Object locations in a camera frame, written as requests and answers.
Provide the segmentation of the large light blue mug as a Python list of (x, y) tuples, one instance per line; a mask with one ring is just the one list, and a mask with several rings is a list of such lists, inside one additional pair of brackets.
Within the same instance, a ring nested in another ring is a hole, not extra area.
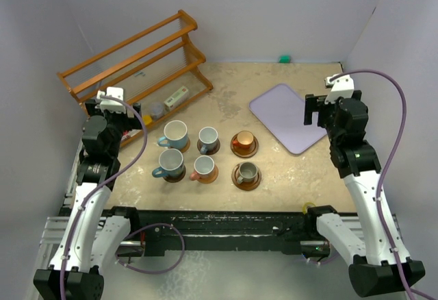
[(161, 147), (172, 147), (181, 150), (188, 143), (188, 127), (183, 121), (174, 120), (164, 126), (164, 135), (158, 139)]

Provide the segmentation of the teal patterned mug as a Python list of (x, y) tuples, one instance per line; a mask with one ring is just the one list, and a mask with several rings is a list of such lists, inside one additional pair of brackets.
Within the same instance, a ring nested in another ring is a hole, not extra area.
[(184, 166), (183, 154), (178, 149), (166, 149), (159, 155), (158, 162), (153, 177), (177, 176)]

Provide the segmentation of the light wooden coaster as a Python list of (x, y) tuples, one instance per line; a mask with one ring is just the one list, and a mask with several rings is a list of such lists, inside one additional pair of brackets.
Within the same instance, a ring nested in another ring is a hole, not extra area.
[(217, 179), (218, 174), (219, 174), (219, 169), (217, 166), (215, 166), (213, 171), (210, 174), (208, 174), (208, 176), (198, 178), (197, 182), (200, 182), (202, 184), (210, 184)]
[(188, 139), (185, 146), (182, 149), (180, 149), (180, 152), (185, 153), (189, 148), (190, 148), (190, 139)]

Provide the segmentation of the dark walnut coaster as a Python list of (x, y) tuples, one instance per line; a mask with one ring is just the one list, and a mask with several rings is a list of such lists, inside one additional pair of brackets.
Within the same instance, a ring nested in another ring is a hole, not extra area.
[(164, 177), (164, 180), (169, 183), (177, 183), (185, 177), (185, 174), (186, 174), (186, 167), (183, 166), (181, 172), (177, 176), (166, 176)]
[(201, 142), (200, 139), (197, 140), (197, 149), (200, 152), (201, 155), (213, 155), (217, 153), (220, 149), (220, 141), (217, 140), (216, 144), (213, 148), (208, 149), (207, 145), (205, 145), (203, 142)]

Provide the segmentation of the orange cup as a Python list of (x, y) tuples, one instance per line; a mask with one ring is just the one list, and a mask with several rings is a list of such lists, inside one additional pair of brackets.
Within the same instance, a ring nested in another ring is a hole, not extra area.
[(232, 140), (232, 145), (242, 149), (249, 149), (253, 145), (254, 141), (255, 137), (253, 133), (243, 130), (236, 134), (235, 138)]

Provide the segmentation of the ringed brown coaster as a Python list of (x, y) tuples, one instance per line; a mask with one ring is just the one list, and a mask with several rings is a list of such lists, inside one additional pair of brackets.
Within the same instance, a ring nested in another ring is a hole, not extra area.
[(258, 148), (259, 148), (259, 142), (258, 142), (258, 139), (256, 138), (255, 135), (254, 135), (255, 141), (254, 141), (253, 145), (251, 146), (251, 148), (249, 148), (249, 149), (242, 149), (239, 147), (234, 147), (232, 145), (232, 140), (235, 138), (235, 136), (236, 135), (234, 135), (232, 137), (231, 142), (230, 142), (230, 148), (231, 148), (231, 151), (233, 152), (233, 154), (235, 154), (237, 157), (240, 157), (240, 158), (251, 158), (257, 153)]
[(237, 180), (236, 180), (236, 177), (238, 175), (238, 171), (237, 170), (238, 170), (240, 164), (236, 165), (234, 167), (232, 173), (231, 173), (232, 182), (240, 190), (250, 191), (250, 190), (256, 189), (260, 185), (261, 180), (262, 180), (262, 174), (261, 174), (260, 169), (258, 168), (258, 175), (257, 175), (257, 177), (255, 178), (255, 180), (253, 182), (248, 182), (248, 183), (244, 182), (242, 184), (238, 184)]

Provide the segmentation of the pink mug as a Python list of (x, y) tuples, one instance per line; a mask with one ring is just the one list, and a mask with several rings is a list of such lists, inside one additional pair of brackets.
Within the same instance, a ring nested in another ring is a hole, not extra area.
[(190, 175), (192, 181), (197, 180), (200, 177), (208, 176), (214, 169), (215, 162), (208, 155), (199, 156), (194, 161), (194, 171)]

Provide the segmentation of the small grey green cup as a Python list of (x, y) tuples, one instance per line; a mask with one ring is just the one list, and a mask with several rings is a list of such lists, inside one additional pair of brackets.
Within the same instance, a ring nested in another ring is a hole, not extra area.
[(258, 168), (252, 162), (244, 162), (238, 168), (237, 183), (253, 182), (258, 175)]

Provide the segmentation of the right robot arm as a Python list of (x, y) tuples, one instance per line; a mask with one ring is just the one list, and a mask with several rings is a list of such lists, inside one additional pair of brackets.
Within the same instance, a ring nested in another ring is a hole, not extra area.
[(326, 130), (331, 161), (345, 183), (357, 210), (363, 237), (359, 238), (329, 205), (308, 208), (304, 229), (312, 239), (325, 237), (348, 265), (353, 289), (360, 297), (410, 290), (425, 275), (419, 260), (404, 246), (385, 194), (378, 189), (382, 175), (374, 148), (365, 140), (368, 107), (356, 90), (351, 98), (333, 103), (324, 96), (305, 97), (304, 124), (313, 116)]

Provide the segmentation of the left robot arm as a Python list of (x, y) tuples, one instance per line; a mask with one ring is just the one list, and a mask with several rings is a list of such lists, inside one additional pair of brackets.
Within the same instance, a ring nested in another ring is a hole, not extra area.
[(116, 178), (126, 171), (118, 160), (122, 138), (146, 130), (141, 105), (104, 96), (87, 100), (85, 107), (89, 117), (82, 127), (73, 208), (57, 251), (34, 275), (43, 299), (100, 299), (104, 272), (119, 244), (141, 230), (135, 208), (114, 209), (99, 225)]

